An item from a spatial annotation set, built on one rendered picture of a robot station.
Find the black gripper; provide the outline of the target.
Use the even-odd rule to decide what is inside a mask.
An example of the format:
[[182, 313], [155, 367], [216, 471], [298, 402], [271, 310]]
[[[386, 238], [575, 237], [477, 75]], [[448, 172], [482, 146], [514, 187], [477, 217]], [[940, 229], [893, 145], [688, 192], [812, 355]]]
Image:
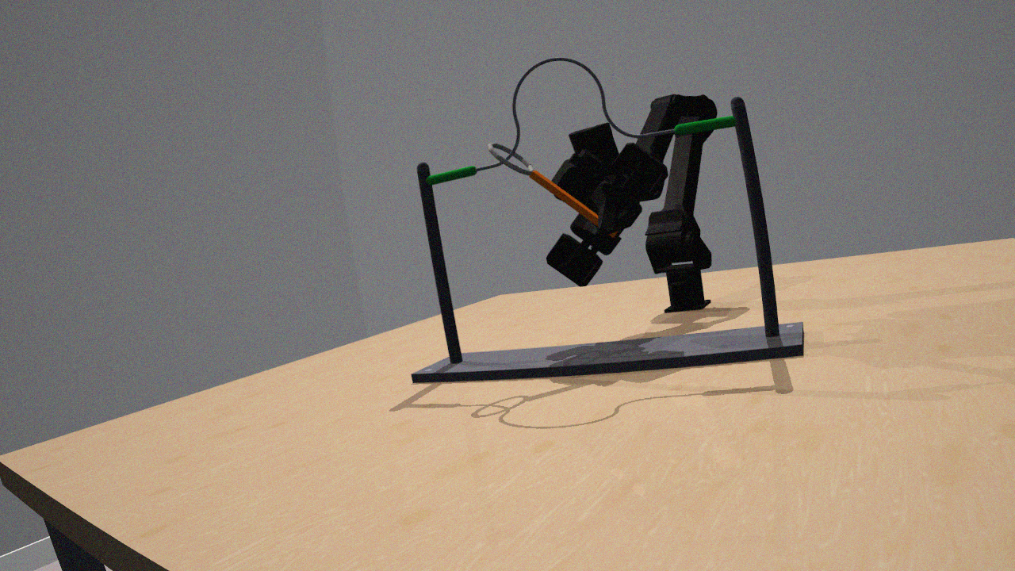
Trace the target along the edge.
[[[630, 177], [623, 184], [621, 182], [625, 177], [622, 174], [614, 179], [612, 184], [602, 181], [588, 199], [585, 206], [597, 214], [598, 227], [579, 213], [570, 230], [576, 237], [581, 238], [581, 243], [561, 234], [561, 238], [546, 257], [547, 264], [568, 276], [580, 288], [587, 286], [602, 265], [598, 251], [602, 255], [610, 255], [621, 241], [621, 232], [631, 227], [641, 214], [639, 200], [630, 194], [632, 186], [637, 183], [655, 195], [669, 176], [667, 167], [637, 144], [625, 144], [612, 166]], [[612, 232], [616, 232], [614, 238], [608, 235]], [[588, 249], [590, 245], [592, 248]]]

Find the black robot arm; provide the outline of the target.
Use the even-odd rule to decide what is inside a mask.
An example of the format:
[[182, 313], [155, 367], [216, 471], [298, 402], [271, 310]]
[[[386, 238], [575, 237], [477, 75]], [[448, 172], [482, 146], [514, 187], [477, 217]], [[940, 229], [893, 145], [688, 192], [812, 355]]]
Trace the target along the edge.
[[[706, 95], [664, 95], [650, 102], [650, 113], [642, 132], [648, 134], [673, 130], [677, 125], [717, 118], [718, 110]], [[695, 221], [695, 198], [699, 184], [701, 148], [714, 130], [686, 135], [667, 133], [639, 138], [637, 145], [664, 162], [675, 134], [668, 190], [662, 211], [649, 216], [645, 249], [655, 274], [666, 274], [671, 306], [665, 313], [706, 308], [701, 270], [710, 268], [710, 251], [700, 238]], [[610, 124], [599, 124], [569, 134], [574, 153], [561, 165], [551, 182], [572, 195], [582, 205], [603, 181], [612, 184], [622, 173], [612, 163], [619, 157]], [[689, 263], [692, 261], [693, 263]], [[672, 265], [672, 263], [688, 263]]]

